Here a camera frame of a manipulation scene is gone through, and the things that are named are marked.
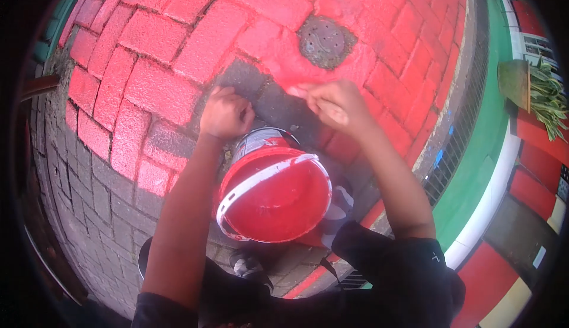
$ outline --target hand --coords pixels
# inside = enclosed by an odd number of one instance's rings
[[[254,118],[251,102],[236,95],[233,87],[217,86],[205,104],[200,132],[229,140],[247,133]]]
[[[369,113],[358,87],[349,80],[323,84],[299,84],[287,92],[305,98],[309,108],[318,115],[322,123],[340,132],[347,133],[355,139],[364,135],[370,126],[375,126],[375,121]],[[346,124],[337,121],[341,117],[333,114],[333,109],[323,107],[326,104],[322,103],[323,100],[339,106],[345,112],[348,118]]]

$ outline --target plant pot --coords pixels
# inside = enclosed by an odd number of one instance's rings
[[[527,61],[510,60],[498,63],[498,88],[503,96],[530,112],[530,68]]]

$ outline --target paint bucket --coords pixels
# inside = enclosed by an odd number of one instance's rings
[[[259,128],[238,144],[220,187],[216,220],[235,240],[280,243],[314,229],[332,198],[332,184],[318,156],[297,149],[278,128]],[[236,232],[224,228],[224,219]]]

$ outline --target leaves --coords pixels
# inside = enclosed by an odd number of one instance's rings
[[[563,85],[551,75],[550,64],[539,58],[537,66],[530,65],[531,111],[544,123],[550,141],[559,137],[567,142],[559,129],[569,130],[562,122],[567,119],[567,98],[562,91]]]

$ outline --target manhole cover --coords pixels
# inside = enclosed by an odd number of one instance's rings
[[[310,18],[300,30],[301,54],[321,68],[337,67],[351,49],[345,28],[323,18]]]

